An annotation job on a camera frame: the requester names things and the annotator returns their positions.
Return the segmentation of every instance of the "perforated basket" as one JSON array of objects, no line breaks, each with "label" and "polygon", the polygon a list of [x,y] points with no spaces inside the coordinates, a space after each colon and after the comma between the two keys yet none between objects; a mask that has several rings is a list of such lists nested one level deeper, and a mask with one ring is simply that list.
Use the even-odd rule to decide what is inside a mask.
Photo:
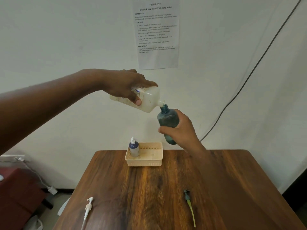
[{"label": "perforated basket", "polygon": [[139,143],[140,155],[133,157],[128,147],[125,160],[128,166],[161,166],[163,159],[163,148],[161,142]]}]

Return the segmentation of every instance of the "paper sign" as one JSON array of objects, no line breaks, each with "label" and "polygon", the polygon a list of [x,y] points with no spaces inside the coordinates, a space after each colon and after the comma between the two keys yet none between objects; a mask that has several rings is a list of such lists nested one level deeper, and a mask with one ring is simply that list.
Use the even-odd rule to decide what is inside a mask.
[{"label": "paper sign", "polygon": [[178,67],[179,0],[133,0],[140,69]]}]

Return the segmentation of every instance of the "wood grain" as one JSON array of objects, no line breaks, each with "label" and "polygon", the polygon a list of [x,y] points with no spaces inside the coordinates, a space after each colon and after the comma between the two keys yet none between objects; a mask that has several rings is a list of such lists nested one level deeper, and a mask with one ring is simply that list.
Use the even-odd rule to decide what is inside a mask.
[{"label": "wood grain", "polygon": [[98,151],[54,229],[81,229],[89,197],[85,229],[195,229],[184,189],[196,229],[306,229],[248,151],[206,153],[214,170],[203,177],[182,150],[164,151],[160,167],[128,167],[125,151]]}]

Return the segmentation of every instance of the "white wall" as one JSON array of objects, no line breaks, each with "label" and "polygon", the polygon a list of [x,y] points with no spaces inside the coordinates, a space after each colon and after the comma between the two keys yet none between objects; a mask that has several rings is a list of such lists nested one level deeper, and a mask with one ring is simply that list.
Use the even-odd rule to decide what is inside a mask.
[{"label": "white wall", "polygon": [[[139,70],[205,135],[298,0],[180,0],[179,67]],[[307,1],[203,141],[248,149],[282,192],[306,168]],[[131,0],[1,0],[0,92],[83,68],[138,68]],[[162,141],[150,114],[93,93],[8,153],[26,154],[57,188],[74,188],[95,151],[131,136]]]}]

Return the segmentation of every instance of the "electrical outlet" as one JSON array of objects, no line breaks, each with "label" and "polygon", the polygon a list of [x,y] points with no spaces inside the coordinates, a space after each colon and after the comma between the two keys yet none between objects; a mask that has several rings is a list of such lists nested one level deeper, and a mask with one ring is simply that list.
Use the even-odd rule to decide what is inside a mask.
[{"label": "electrical outlet", "polygon": [[25,155],[1,155],[0,162],[20,162],[15,158],[23,158],[25,162],[29,162],[28,158]]}]

